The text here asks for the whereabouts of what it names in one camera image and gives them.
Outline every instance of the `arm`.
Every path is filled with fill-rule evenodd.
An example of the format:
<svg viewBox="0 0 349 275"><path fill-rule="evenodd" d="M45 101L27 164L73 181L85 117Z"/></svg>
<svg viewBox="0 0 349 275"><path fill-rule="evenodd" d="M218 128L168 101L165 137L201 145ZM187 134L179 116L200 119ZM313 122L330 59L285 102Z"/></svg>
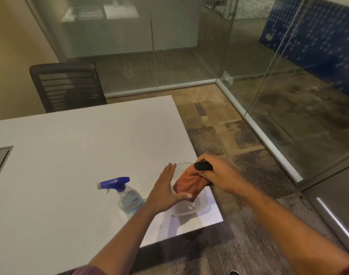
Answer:
<svg viewBox="0 0 349 275"><path fill-rule="evenodd" d="M273 236L298 275L337 275L349 267L349 255L249 183L231 164L204 154L214 172L201 175L228 193L241 196Z"/></svg>
<svg viewBox="0 0 349 275"><path fill-rule="evenodd" d="M191 194L175 194L171 180L176 164L169 163L159 176L146 203L124 227L90 261L90 266L100 268L107 275L126 275L134 263L140 244L155 215L170 209L174 204L190 199Z"/></svg>

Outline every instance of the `blue dotted wall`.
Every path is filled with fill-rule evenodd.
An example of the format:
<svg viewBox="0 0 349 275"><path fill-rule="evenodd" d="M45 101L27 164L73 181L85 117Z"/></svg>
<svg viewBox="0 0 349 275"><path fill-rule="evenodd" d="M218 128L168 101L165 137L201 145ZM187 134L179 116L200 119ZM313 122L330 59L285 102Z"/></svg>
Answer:
<svg viewBox="0 0 349 275"><path fill-rule="evenodd" d="M301 3L275 0L260 42L276 51L301 7L278 53L285 49L283 57L349 96L349 7L324 0Z"/></svg>

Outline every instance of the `person's right hand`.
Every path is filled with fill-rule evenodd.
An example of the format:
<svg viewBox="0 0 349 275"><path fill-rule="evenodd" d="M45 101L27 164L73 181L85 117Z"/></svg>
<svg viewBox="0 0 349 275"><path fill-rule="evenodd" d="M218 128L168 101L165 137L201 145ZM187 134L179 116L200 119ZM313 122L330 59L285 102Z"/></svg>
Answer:
<svg viewBox="0 0 349 275"><path fill-rule="evenodd" d="M204 153L197 161L208 161L213 166L214 171L204 171L200 175L225 192L241 194L244 187L249 185L234 166L218 156Z"/></svg>

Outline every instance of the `chair backrest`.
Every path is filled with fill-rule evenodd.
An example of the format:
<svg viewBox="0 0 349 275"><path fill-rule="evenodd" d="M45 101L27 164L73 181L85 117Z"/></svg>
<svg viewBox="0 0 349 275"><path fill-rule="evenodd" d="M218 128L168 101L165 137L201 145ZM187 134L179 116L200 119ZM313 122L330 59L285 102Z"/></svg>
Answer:
<svg viewBox="0 0 349 275"><path fill-rule="evenodd" d="M95 64L39 64L29 71L48 113L107 104Z"/></svg>

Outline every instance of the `forearm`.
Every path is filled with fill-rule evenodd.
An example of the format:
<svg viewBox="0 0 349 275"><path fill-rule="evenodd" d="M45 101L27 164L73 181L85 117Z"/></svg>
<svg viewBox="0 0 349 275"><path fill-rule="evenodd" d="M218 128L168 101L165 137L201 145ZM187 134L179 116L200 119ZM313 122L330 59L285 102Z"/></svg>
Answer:
<svg viewBox="0 0 349 275"><path fill-rule="evenodd" d="M296 274L337 275L349 267L347 253L263 191L246 184L238 194L268 229Z"/></svg>
<svg viewBox="0 0 349 275"><path fill-rule="evenodd" d="M129 274L155 212L144 204L111 241L90 261L107 275Z"/></svg>

